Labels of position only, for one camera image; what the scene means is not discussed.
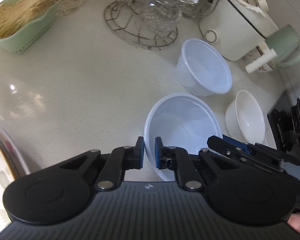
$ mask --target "electric kettle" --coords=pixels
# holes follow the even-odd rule
[[[200,30],[223,57],[239,60],[278,30],[266,11],[266,0],[219,0]]]

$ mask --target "white countertop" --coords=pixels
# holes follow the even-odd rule
[[[0,49],[0,125],[32,171],[89,149],[110,153],[134,145],[160,98],[187,93],[173,70],[183,41],[202,38],[198,23],[182,19],[177,41],[161,50],[136,48],[106,26],[103,10],[111,1],[84,0],[21,56]],[[248,74],[242,60],[227,62],[230,92],[201,98],[224,134],[226,108],[239,90],[251,92],[266,116],[285,89],[278,72]],[[160,180],[146,159],[144,169],[128,171],[126,179]]]

